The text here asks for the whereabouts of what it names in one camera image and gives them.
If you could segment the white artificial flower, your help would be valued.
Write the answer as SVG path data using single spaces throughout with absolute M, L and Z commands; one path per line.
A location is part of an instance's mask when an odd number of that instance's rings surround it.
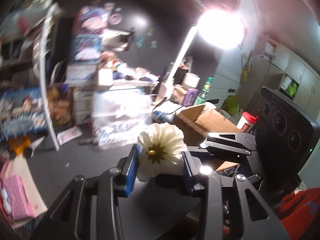
M 167 122 L 151 124 L 146 132 L 140 133 L 138 142 L 142 147 L 137 171 L 139 181 L 147 182 L 160 174 L 182 174 L 182 152 L 187 146 L 177 126 Z

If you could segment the red capped white bottle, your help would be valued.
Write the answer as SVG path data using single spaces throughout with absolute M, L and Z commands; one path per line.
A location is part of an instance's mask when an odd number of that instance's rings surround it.
M 240 129 L 240 131 L 247 133 L 256 124 L 257 120 L 258 116 L 253 116 L 248 112 L 243 112 L 236 127 Z

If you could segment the green plush toy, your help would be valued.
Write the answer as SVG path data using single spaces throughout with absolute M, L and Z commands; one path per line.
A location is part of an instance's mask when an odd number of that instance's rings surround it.
M 229 96 L 221 107 L 222 110 L 227 112 L 230 116 L 234 116 L 239 110 L 239 103 L 234 95 Z

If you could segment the shiny plastic bag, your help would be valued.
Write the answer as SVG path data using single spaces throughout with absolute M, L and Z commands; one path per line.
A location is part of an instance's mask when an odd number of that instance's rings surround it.
M 95 91 L 92 96 L 94 144 L 114 148 L 132 144 L 151 124 L 152 98 L 140 88 Z

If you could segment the black pen tool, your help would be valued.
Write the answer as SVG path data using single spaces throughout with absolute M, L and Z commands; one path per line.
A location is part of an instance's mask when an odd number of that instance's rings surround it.
M 78 145 L 80 146 L 85 146 L 85 145 L 95 145 L 96 142 L 92 139 L 84 139 L 84 140 L 80 140 L 78 142 Z

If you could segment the brown cardboard box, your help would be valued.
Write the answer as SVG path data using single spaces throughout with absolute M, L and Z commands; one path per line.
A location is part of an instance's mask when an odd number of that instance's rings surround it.
M 211 103 L 187 107 L 172 121 L 184 134 L 187 146 L 199 146 L 209 132 L 238 133 L 241 130 L 213 108 Z

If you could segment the green drink bottle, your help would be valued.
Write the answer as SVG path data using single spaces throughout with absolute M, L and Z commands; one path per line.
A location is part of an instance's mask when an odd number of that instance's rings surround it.
M 209 89 L 210 89 L 210 86 L 212 83 L 212 80 L 213 80 L 212 77 L 208 77 L 206 83 L 203 86 L 202 91 L 197 95 L 197 97 L 194 101 L 194 106 L 205 103 L 205 101 L 207 99 L 207 94 L 209 92 Z

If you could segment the purple small box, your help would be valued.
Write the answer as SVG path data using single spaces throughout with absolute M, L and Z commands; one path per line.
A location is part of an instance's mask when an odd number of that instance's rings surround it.
M 198 95 L 197 88 L 189 88 L 183 98 L 182 106 L 185 106 L 185 107 L 192 106 L 197 95 Z

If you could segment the white drawer unit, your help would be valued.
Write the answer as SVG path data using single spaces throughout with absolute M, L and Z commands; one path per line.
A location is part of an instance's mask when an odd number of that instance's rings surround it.
M 76 125 L 91 122 L 93 90 L 74 90 L 72 116 Z

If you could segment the orange red sleeve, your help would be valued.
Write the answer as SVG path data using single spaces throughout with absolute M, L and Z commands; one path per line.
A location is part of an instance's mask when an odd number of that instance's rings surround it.
M 275 213 L 290 239 L 302 239 L 313 224 L 319 224 L 319 187 L 287 195 Z

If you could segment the brown illustrated card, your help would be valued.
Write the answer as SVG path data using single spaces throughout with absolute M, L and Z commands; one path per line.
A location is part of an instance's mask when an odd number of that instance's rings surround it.
M 65 126 L 72 118 L 72 91 L 66 84 L 52 85 L 47 88 L 50 117 L 54 126 Z

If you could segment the orange toy car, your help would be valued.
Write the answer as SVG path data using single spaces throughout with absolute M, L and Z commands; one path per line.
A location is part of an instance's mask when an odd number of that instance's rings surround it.
M 16 155 L 20 155 L 25 148 L 28 148 L 31 145 L 31 140 L 28 136 L 22 135 L 17 138 L 10 138 L 8 140 L 8 145 L 12 152 Z

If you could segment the bright desk lamp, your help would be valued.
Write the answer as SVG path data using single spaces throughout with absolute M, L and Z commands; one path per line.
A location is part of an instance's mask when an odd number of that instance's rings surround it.
M 167 80 L 161 82 L 156 97 L 157 102 L 161 102 L 171 95 L 174 75 L 196 34 L 199 34 L 204 41 L 216 48 L 231 50 L 243 41 L 245 25 L 237 12 L 219 8 L 206 10 L 187 32 Z

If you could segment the anime picture box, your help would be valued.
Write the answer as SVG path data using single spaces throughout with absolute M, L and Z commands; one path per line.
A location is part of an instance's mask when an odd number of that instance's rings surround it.
M 1 95 L 1 141 L 46 129 L 39 87 Z

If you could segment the pink patterned box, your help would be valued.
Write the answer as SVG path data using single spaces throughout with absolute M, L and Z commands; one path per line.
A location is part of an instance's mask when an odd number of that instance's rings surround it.
M 19 175 L 10 176 L 2 180 L 2 189 L 5 191 L 2 194 L 4 209 L 8 213 L 11 221 L 18 221 L 27 218 L 35 218 L 35 213 L 29 203 L 22 177 Z

